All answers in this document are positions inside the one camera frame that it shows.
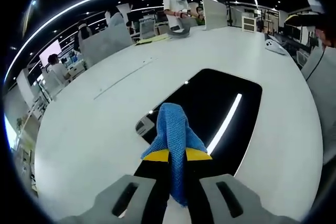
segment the office desk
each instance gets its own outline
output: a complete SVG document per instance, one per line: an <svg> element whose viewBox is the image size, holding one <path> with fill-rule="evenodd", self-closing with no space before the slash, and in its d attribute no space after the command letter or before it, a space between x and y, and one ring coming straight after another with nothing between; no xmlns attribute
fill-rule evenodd
<svg viewBox="0 0 336 224"><path fill-rule="evenodd" d="M274 214L300 220L309 211L321 175L322 136L301 72L290 57L265 49L264 34L203 29L191 29L184 39L125 48L84 72L48 106L35 177L39 200L53 218L83 213L99 192L133 174L148 148L135 131L138 120L204 68L263 88L235 177ZM187 209L170 200L164 223L190 223Z"/></svg>

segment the blue towel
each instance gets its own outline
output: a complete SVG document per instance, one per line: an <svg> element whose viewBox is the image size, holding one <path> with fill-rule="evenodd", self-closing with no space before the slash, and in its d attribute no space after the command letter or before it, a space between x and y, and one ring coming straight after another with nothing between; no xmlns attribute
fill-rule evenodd
<svg viewBox="0 0 336 224"><path fill-rule="evenodd" d="M203 142L189 127L188 119L181 106L174 103L163 103L157 117L155 137L151 146L142 154L169 149L171 164L171 195L182 206L187 205L183 190L183 157L185 148L193 148L207 152Z"/></svg>

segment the wall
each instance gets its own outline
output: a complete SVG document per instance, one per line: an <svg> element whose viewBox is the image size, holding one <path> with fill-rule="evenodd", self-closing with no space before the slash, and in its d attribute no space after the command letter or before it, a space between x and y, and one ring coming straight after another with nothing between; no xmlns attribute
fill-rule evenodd
<svg viewBox="0 0 336 224"><path fill-rule="evenodd" d="M306 45L308 43L309 32L306 26L301 29L301 43Z"/></svg>
<svg viewBox="0 0 336 224"><path fill-rule="evenodd" d="M5 115L15 132L16 119L25 115L29 108L23 99L18 85L15 85L3 98Z"/></svg>
<svg viewBox="0 0 336 224"><path fill-rule="evenodd" d="M280 10L279 11L279 27L284 27L285 26L285 21L288 18L288 13Z"/></svg>

